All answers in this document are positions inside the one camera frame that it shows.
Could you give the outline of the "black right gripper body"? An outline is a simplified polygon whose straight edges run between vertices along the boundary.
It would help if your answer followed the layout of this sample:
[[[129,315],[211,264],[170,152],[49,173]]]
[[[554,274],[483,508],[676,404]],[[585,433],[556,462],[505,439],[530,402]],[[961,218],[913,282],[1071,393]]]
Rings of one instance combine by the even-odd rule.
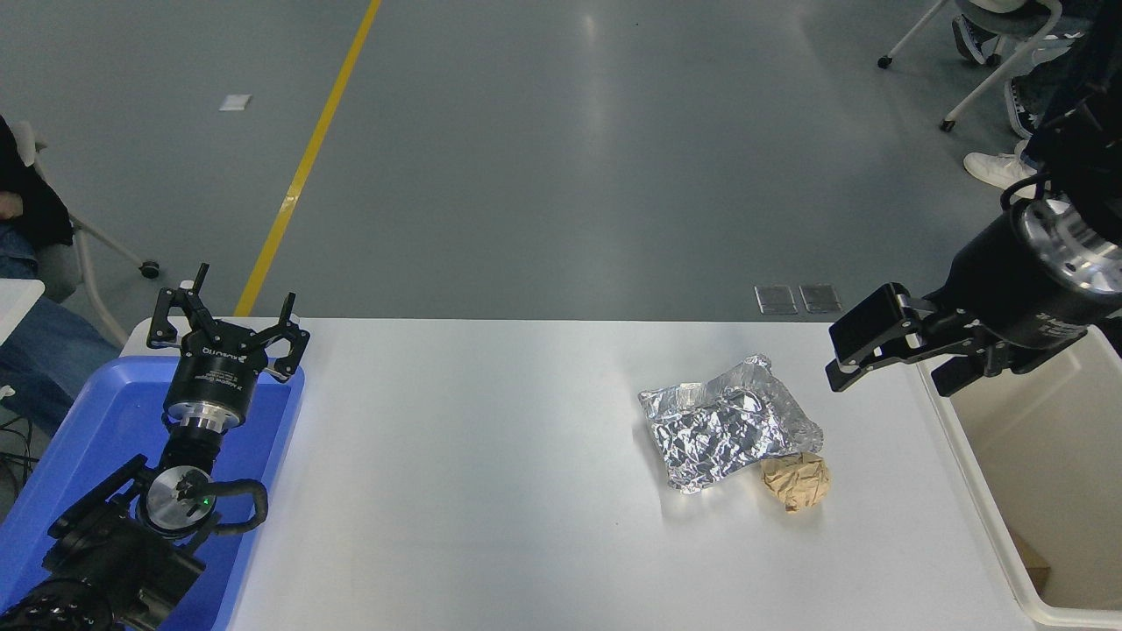
[[[945,305],[1014,346],[1048,349],[1098,320],[1098,300],[1063,282],[1026,234],[1026,212],[986,226],[951,262]]]

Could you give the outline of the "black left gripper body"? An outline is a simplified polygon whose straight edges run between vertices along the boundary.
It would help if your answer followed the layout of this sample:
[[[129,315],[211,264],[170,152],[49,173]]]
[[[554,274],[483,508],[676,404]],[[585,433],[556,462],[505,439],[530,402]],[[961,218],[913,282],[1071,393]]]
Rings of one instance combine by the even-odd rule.
[[[214,342],[202,329],[181,340],[181,359],[164,400],[169,415],[184,415],[193,404],[224,408],[232,415],[245,415],[252,403],[266,356],[261,346],[252,346],[252,329],[218,323]]]

